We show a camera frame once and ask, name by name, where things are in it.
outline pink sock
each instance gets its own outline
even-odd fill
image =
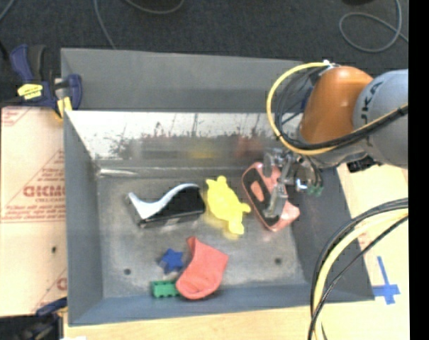
[[[218,289],[227,266],[228,255],[189,237],[192,260],[176,282],[179,293],[190,300],[204,298]]]

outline blue star toy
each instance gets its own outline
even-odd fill
[[[170,273],[172,271],[179,271],[183,268],[183,262],[181,260],[183,252],[176,252],[171,248],[165,252],[164,256],[159,262],[159,267],[164,269],[164,273]]]

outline yellow cable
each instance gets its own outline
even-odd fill
[[[330,150],[335,149],[337,146],[330,146],[330,147],[323,147],[320,149],[299,149],[298,147],[293,146],[292,144],[290,144],[289,142],[287,142],[284,137],[282,136],[282,133],[279,131],[279,129],[277,128],[276,124],[274,123],[274,118],[272,117],[272,99],[274,98],[274,94],[277,90],[277,88],[280,86],[280,84],[282,84],[282,82],[287,79],[288,77],[290,77],[292,74],[299,72],[303,69],[308,69],[308,68],[315,68],[315,67],[328,67],[331,66],[332,64],[329,62],[314,62],[314,63],[305,63],[305,64],[300,64],[299,66],[293,67],[291,69],[289,69],[288,71],[286,71],[285,73],[283,73],[272,85],[271,90],[268,93],[267,96],[267,100],[266,100],[266,114],[267,114],[267,119],[269,121],[269,124],[271,125],[272,130],[274,131],[274,133],[276,134],[276,136],[279,138],[280,142],[287,148],[290,149],[291,151],[297,153],[297,154],[305,154],[305,155],[318,155],[318,154],[322,154],[324,152],[328,152]],[[367,123],[366,125],[363,125],[360,128],[357,128],[356,130],[352,131],[351,133],[356,133],[359,132],[360,130],[364,130],[366,128],[368,128],[370,125],[375,124],[375,122],[377,122],[378,120],[381,120],[382,118],[388,117],[390,115],[393,115],[395,112],[406,108],[408,106],[407,103],[403,104],[402,106],[400,106],[399,108],[396,108],[395,110],[387,113],[386,115],[383,115],[382,117],[377,118],[376,120],[370,121],[369,123]]]
[[[323,296],[323,289],[325,286],[326,279],[328,277],[329,270],[331,266],[334,264],[334,262],[338,259],[339,255],[347,248],[354,240],[356,240],[361,234],[369,230],[371,227],[374,227],[376,225],[380,225],[385,222],[397,222],[398,220],[404,218],[408,215],[408,211],[406,211],[404,214],[399,215],[398,217],[378,217],[375,220],[372,220],[371,222],[367,222],[360,227],[357,227],[353,231],[351,231],[349,234],[347,234],[330,252],[329,256],[323,263],[319,275],[318,280],[315,286],[315,290],[313,291],[313,308],[316,309],[322,296]],[[315,334],[315,338],[317,340],[324,339],[323,336],[323,330],[321,327],[321,316],[318,316],[315,330],[313,332]]]

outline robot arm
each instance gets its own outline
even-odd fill
[[[290,79],[276,94],[274,120],[270,123],[284,148],[265,152],[262,166],[255,168],[263,181],[273,181],[267,186],[269,204],[258,210],[260,217],[267,222],[280,216],[275,225],[278,229],[288,224],[282,220],[282,208],[288,201],[286,186],[319,196],[323,188],[321,170],[326,168],[344,163],[350,171],[373,164],[408,168],[408,69],[373,79],[354,67],[316,64],[315,83],[301,85],[313,74],[310,69],[305,79]],[[268,118],[272,116],[270,102],[275,86],[268,95]],[[297,106],[300,112],[287,110]],[[247,191],[250,183],[244,184]]]

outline pink object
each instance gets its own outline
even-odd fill
[[[256,215],[260,222],[273,232],[290,225],[300,214],[298,207],[286,201],[280,216],[267,218],[263,215],[263,211],[269,205],[272,189],[277,185],[280,173],[279,168],[273,166],[271,176],[267,178],[263,174],[263,163],[255,162],[243,174],[243,187]]]
[[[175,285],[185,298],[198,300],[218,289],[227,266],[228,255],[200,242],[196,237],[189,237],[187,244],[192,260]]]

